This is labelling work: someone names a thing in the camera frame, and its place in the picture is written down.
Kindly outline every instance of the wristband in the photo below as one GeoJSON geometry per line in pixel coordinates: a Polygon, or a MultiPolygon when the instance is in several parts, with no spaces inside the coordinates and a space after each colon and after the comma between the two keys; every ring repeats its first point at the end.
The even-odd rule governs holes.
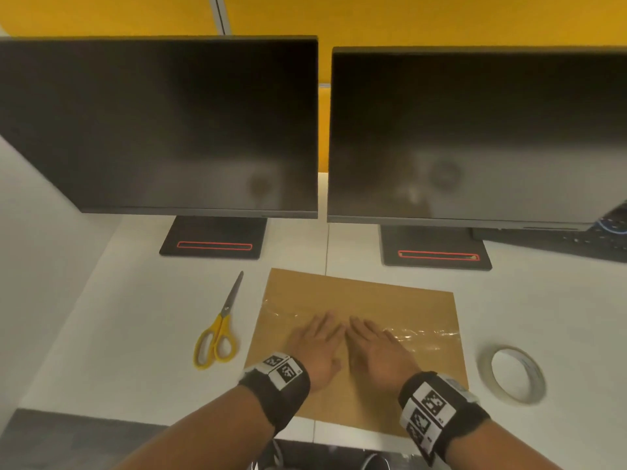
{"type": "Polygon", "coordinates": [[[249,388],[275,428],[282,431],[309,395],[309,374],[300,361],[284,353],[272,353],[244,370],[239,385],[249,388]]]}
{"type": "Polygon", "coordinates": [[[473,432],[490,415],[478,399],[455,379],[433,371],[413,375],[398,397],[401,425],[429,466],[435,456],[446,461],[446,450],[457,437],[473,432]]]}

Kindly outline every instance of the tape roll core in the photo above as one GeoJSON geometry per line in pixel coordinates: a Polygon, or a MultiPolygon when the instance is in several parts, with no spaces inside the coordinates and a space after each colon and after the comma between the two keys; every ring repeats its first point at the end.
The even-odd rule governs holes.
{"type": "Polygon", "coordinates": [[[547,385],[542,370],[534,359],[524,351],[514,347],[493,347],[486,350],[479,358],[479,375],[483,383],[501,401],[513,405],[535,405],[546,395],[547,385]],[[530,383],[529,396],[526,399],[518,399],[501,387],[494,376],[492,361],[497,353],[505,353],[516,358],[525,368],[530,383]]]}

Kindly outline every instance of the person's left arm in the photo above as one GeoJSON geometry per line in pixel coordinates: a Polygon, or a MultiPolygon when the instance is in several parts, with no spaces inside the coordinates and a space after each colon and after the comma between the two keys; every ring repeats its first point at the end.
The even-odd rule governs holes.
{"type": "MultiPolygon", "coordinates": [[[[340,370],[335,351],[344,331],[327,313],[290,336],[286,352],[309,374],[310,392],[327,386],[340,370]]],[[[259,398],[239,385],[154,437],[115,470],[242,470],[274,433],[259,398]]]]}

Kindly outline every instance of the scissor blade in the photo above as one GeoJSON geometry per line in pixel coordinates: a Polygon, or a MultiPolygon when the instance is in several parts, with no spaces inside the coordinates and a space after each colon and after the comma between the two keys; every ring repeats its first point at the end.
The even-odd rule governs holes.
{"type": "Polygon", "coordinates": [[[244,271],[241,271],[239,275],[237,276],[237,280],[235,281],[235,284],[233,284],[233,288],[229,292],[229,296],[226,298],[226,302],[224,302],[224,307],[222,307],[222,311],[220,312],[220,315],[222,315],[222,317],[225,317],[229,313],[231,313],[231,307],[233,307],[233,303],[235,302],[235,297],[237,296],[237,291],[239,290],[239,284],[241,284],[241,280],[243,277],[244,277],[244,271]]]}

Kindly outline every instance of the monitor stand base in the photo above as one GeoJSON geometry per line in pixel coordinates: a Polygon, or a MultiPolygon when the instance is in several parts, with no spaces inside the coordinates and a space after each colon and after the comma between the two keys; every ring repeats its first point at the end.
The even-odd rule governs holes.
{"type": "Polygon", "coordinates": [[[177,216],[159,253],[257,260],[267,222],[264,217],[177,216]]]}
{"type": "Polygon", "coordinates": [[[483,241],[466,227],[380,226],[385,266],[492,269],[483,241]]]}

